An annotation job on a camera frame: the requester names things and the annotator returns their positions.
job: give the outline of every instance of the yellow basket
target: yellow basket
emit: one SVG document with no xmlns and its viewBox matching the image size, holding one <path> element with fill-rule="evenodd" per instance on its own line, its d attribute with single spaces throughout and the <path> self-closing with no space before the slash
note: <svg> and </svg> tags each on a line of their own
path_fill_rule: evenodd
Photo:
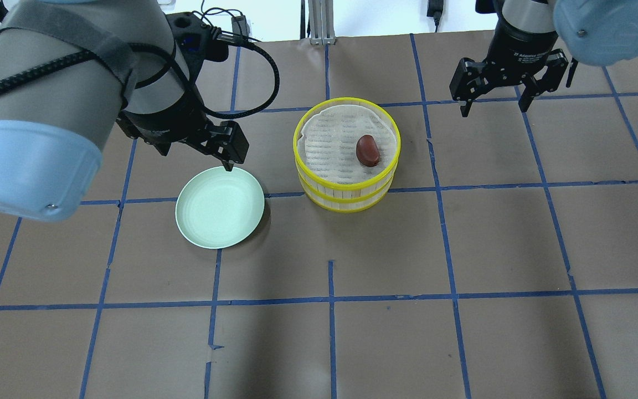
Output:
<svg viewBox="0 0 638 399">
<path fill-rule="evenodd" d="M 297 147 L 302 128 L 309 121 L 309 118 L 330 106 L 345 104 L 360 105 L 374 111 L 380 120 L 392 128 L 392 132 L 395 134 L 395 156 L 390 160 L 390 164 L 377 176 L 364 182 L 353 184 L 334 183 L 317 176 L 304 164 Z M 359 212 L 375 205 L 390 189 L 395 168 L 398 167 L 398 157 L 400 156 L 400 132 L 393 118 L 380 106 L 364 99 L 336 98 L 319 103 L 304 114 L 297 125 L 297 129 L 294 131 L 293 147 L 294 163 L 299 173 L 299 182 L 302 184 L 307 197 L 320 207 L 330 211 L 342 213 Z"/>
</svg>

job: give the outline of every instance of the green plate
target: green plate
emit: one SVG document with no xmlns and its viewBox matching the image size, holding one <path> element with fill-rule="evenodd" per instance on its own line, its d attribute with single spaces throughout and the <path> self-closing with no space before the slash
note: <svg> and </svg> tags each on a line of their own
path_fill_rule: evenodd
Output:
<svg viewBox="0 0 638 399">
<path fill-rule="evenodd" d="M 241 242 L 258 226 L 265 207 L 263 188 L 240 167 L 213 167 L 197 174 L 177 200 L 177 226 L 202 248 L 226 248 Z"/>
</svg>

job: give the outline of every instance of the metal frame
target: metal frame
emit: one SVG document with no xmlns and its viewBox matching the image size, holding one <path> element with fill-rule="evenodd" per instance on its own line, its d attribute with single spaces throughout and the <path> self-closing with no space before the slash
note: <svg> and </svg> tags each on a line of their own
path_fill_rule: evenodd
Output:
<svg viewBox="0 0 638 399">
<path fill-rule="evenodd" d="M 314 45 L 336 43 L 334 34 L 334 0 L 308 0 L 311 36 Z"/>
</svg>

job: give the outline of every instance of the red bean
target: red bean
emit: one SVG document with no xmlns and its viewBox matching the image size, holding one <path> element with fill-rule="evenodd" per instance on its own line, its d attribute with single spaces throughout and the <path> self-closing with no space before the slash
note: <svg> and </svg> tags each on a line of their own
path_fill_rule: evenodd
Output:
<svg viewBox="0 0 638 399">
<path fill-rule="evenodd" d="M 357 141 L 356 157 L 365 166 L 374 167 L 378 164 L 380 151 L 378 151 L 378 144 L 375 143 L 373 136 L 366 134 Z"/>
</svg>

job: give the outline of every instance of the white wall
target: white wall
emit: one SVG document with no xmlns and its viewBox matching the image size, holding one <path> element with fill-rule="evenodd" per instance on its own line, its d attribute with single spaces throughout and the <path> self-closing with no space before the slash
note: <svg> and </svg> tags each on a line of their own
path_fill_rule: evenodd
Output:
<svg viewBox="0 0 638 399">
<path fill-rule="evenodd" d="M 18 0 L 4 0 L 11 7 Z M 251 35 L 263 41 L 299 39 L 300 0 L 206 0 L 204 8 L 238 8 L 248 16 Z M 167 12 L 200 9 L 200 0 L 176 0 Z M 434 32 L 425 16 L 428 0 L 334 0 L 334 30 L 338 36 L 398 35 Z M 230 30 L 230 16 L 211 17 Z M 474 0 L 445 0 L 441 32 L 493 29 L 495 15 L 474 12 Z"/>
</svg>

